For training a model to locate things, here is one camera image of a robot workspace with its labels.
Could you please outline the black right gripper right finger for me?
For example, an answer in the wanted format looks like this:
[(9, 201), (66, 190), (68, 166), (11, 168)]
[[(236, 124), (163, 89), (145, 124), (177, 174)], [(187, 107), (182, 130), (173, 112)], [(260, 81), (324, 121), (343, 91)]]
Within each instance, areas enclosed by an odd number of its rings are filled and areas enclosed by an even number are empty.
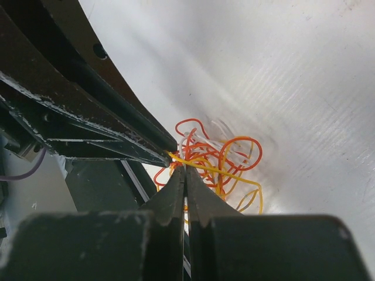
[(193, 280), (370, 280), (353, 237), (328, 215), (242, 215), (196, 169), (185, 174)]

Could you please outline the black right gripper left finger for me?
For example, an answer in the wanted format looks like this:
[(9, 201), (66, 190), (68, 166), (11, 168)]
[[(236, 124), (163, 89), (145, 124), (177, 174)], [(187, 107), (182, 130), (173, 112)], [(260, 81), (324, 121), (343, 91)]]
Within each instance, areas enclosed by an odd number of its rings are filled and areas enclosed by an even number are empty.
[(31, 215), (1, 256), (2, 280), (182, 280), (185, 172), (137, 210)]

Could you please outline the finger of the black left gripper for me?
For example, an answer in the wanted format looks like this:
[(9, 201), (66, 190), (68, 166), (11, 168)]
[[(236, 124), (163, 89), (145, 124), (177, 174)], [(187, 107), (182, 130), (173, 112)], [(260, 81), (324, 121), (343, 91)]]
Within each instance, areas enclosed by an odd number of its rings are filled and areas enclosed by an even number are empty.
[(68, 159), (166, 167), (168, 150), (95, 99), (76, 53), (43, 5), (1, 6), (1, 106), (31, 138)]
[(142, 105), (110, 59), (79, 1), (42, 1), (42, 4), (83, 60), (71, 59), (71, 62), (79, 68), (80, 81), (96, 88), (95, 99), (157, 147), (176, 150), (176, 140)]

